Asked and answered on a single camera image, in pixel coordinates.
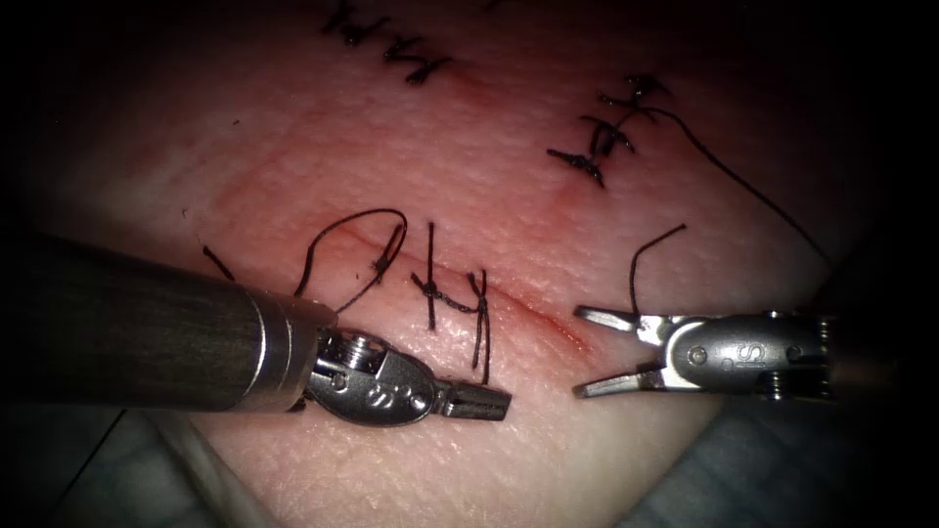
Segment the right arm needle driver jaw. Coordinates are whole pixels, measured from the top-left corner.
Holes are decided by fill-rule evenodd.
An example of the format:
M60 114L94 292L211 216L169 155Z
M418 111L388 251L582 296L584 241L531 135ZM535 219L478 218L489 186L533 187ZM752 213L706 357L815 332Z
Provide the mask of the right arm needle driver jaw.
M576 318L609 328L632 333L641 342L662 345L669 329L669 320L664 316L643 315L610 308L577 305L573 310Z
M578 399L590 399L616 394L657 391L662 387L662 368L636 370L581 383L571 388Z

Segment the left arm needle driver jaw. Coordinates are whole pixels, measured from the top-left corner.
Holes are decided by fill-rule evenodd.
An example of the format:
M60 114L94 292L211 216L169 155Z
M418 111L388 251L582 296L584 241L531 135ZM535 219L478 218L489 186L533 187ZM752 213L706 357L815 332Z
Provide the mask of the left arm needle driver jaw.
M512 400L510 393L463 380L443 379L439 388L447 405L509 405Z
M444 403L438 413L446 418L502 421L510 407L508 402L449 402Z

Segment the right arm needle driver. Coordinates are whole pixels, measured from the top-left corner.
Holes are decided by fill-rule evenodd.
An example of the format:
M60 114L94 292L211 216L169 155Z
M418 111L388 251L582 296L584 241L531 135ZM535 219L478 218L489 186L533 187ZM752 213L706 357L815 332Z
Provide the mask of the right arm needle driver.
M827 322L766 312L656 319L661 389L831 401Z

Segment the left arm needle driver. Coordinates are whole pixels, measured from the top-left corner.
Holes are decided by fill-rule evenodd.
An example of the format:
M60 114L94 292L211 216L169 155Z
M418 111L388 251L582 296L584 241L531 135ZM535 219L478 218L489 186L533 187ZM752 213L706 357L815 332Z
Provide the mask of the left arm needle driver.
M338 418L373 427L417 422L437 403L430 368L360 330L323 330L304 396Z

